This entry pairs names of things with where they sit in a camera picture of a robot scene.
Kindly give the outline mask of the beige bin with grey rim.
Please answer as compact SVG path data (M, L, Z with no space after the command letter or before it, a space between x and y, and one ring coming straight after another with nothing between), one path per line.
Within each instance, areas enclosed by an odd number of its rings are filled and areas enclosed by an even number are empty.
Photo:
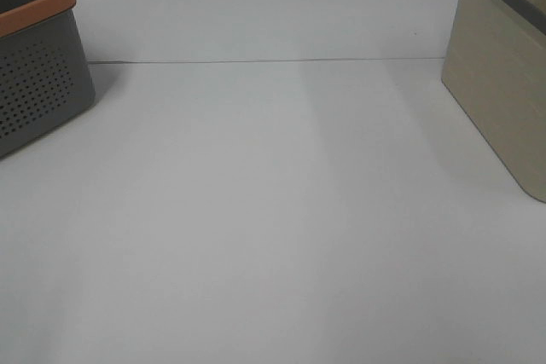
M442 83L520 188L545 200L545 0L458 0Z

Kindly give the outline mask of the grey basket with orange rim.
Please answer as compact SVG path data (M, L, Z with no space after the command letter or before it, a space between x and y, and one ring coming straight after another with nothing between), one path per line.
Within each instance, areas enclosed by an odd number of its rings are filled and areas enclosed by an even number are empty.
M87 110L96 93L76 0L1 0L1 155Z

